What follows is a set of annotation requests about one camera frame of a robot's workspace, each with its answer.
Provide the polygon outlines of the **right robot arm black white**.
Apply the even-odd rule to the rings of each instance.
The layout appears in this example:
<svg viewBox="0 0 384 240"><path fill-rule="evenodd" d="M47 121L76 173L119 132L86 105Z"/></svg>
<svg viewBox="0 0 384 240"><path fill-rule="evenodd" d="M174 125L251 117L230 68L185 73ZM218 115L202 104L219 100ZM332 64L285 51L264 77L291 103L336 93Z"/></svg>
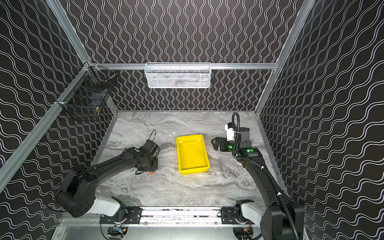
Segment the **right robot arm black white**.
<svg viewBox="0 0 384 240"><path fill-rule="evenodd" d="M285 194L269 171L260 150L252 147L249 128L227 124L225 129L225 138L212 139L213 148L230 152L242 164L256 183L265 207L261 208L252 200L239 200L234 211L223 216L224 219L255 227L253 232L265 240L303 239L304 208Z"/></svg>

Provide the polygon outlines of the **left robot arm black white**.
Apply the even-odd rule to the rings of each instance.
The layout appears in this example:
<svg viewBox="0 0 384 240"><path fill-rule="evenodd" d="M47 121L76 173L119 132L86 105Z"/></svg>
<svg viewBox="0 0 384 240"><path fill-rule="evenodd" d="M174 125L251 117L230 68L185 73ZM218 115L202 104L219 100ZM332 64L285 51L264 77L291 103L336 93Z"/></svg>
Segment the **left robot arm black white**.
<svg viewBox="0 0 384 240"><path fill-rule="evenodd" d="M140 173L153 173L158 169L160 147L151 140L146 140L140 148L127 148L105 162L84 169L72 168L60 184L55 201L72 217L85 214L99 214L121 223L127 218L127 206L116 198L96 196L96 188L117 174L137 169Z"/></svg>

